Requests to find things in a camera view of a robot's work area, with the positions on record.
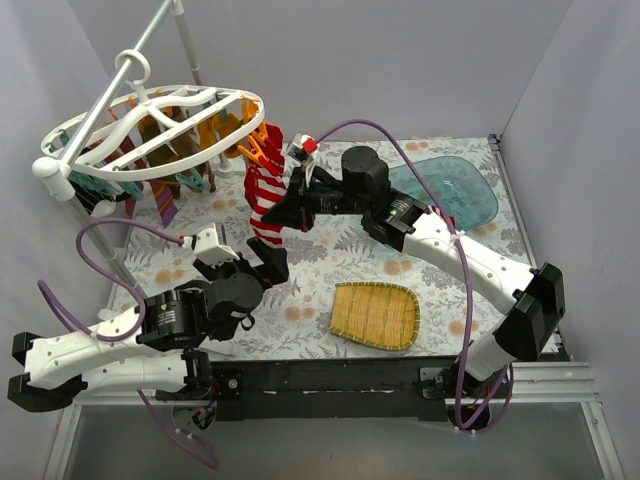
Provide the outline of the red white striped sock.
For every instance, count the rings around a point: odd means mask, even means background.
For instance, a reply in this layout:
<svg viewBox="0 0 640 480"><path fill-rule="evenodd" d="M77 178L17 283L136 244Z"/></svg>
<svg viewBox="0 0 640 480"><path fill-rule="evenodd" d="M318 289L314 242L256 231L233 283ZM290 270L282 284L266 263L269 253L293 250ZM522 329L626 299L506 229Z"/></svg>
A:
<svg viewBox="0 0 640 480"><path fill-rule="evenodd" d="M251 164L245 175L244 190L245 198L252 210L249 224L255 235L268 246L280 248L283 243L282 226L268 223L263 217L286 193L282 178Z"/></svg>
<svg viewBox="0 0 640 480"><path fill-rule="evenodd" d="M431 213L434 213L434 214L438 215L439 217L441 217L444 222L449 222L451 224L451 226L453 227L453 229L456 229L456 220L448 212L443 211L442 209L440 209L436 205L429 205L428 209L429 209L429 211Z"/></svg>

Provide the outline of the mustard yellow sock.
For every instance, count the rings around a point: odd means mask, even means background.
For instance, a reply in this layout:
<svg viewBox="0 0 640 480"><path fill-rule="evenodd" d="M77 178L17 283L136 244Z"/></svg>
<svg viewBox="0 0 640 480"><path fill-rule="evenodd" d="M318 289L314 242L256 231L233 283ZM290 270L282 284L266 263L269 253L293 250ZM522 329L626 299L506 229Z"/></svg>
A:
<svg viewBox="0 0 640 480"><path fill-rule="evenodd" d="M198 124L199 146L205 150L213 146L242 126L235 114L223 110Z"/></svg>

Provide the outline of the brown olive sock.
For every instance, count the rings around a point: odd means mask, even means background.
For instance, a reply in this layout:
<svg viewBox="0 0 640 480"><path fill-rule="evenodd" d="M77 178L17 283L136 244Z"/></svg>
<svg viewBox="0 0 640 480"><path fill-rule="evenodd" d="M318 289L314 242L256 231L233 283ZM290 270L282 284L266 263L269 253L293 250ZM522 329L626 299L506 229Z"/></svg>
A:
<svg viewBox="0 0 640 480"><path fill-rule="evenodd" d="M152 116L145 116L138 122L137 126L141 139L144 142L148 142L161 134L161 126ZM147 155L147 162L150 167L158 167L195 155L200 152L200 147L196 140L196 131L194 129L187 130L180 136L170 140L168 144L164 144L149 153ZM209 182L208 190L211 193L215 192L215 176L211 172L209 164L203 163L198 165L196 169L202 177L207 178ZM177 180L180 183L180 188L182 186L182 183L176 178L175 174L161 177L161 179L166 181Z"/></svg>

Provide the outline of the white round clip hanger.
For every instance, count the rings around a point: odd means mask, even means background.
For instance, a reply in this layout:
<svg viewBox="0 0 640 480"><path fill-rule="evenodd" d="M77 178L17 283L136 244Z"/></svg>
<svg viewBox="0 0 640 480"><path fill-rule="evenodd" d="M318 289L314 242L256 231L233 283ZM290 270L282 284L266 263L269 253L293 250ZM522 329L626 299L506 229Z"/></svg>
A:
<svg viewBox="0 0 640 480"><path fill-rule="evenodd" d="M133 49L121 51L115 64L141 68L140 78L124 80L130 93L104 94L101 104L51 130L41 143L32 172L53 191L73 173L124 184L196 172L264 123L264 103L255 93L198 85L149 88L150 64Z"/></svg>

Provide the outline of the red white patterned sock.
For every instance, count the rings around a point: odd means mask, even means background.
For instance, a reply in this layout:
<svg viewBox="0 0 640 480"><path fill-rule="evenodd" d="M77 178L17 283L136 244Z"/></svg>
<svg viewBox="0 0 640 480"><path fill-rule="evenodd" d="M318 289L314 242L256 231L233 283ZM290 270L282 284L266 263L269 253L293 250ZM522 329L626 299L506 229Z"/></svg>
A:
<svg viewBox="0 0 640 480"><path fill-rule="evenodd" d="M254 162L273 176L284 172L285 160L281 153L282 131L263 121L248 137Z"/></svg>

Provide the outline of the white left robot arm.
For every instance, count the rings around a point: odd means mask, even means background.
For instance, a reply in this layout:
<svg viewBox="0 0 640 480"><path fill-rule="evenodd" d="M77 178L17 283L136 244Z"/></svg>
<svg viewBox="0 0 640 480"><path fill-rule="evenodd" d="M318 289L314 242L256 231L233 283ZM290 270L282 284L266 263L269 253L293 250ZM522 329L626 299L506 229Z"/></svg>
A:
<svg viewBox="0 0 640 480"><path fill-rule="evenodd" d="M24 371L8 381L7 397L27 412L50 412L81 393L118 387L183 392L205 398L217 381L204 341L224 342L250 330L264 293L289 277L287 252L258 237L247 244L260 259L251 265L219 242L213 229L181 236L201 279L139 301L86 330L55 338L22 332L12 355Z"/></svg>

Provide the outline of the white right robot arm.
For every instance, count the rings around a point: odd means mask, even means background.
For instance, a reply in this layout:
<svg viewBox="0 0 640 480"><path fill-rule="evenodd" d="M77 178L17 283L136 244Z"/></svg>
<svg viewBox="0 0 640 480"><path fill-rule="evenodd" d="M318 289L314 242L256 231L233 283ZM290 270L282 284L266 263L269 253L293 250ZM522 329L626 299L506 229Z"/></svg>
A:
<svg viewBox="0 0 640 480"><path fill-rule="evenodd" d="M558 267L511 260L454 229L439 208L393 188L387 163L370 147L342 154L340 179L315 166L303 146L290 145L287 154L298 165L283 199L267 211L269 222L308 231L318 214L361 215L370 237L438 267L502 313L497 326L470 342L435 387L475 397L512 362L539 359L565 313Z"/></svg>

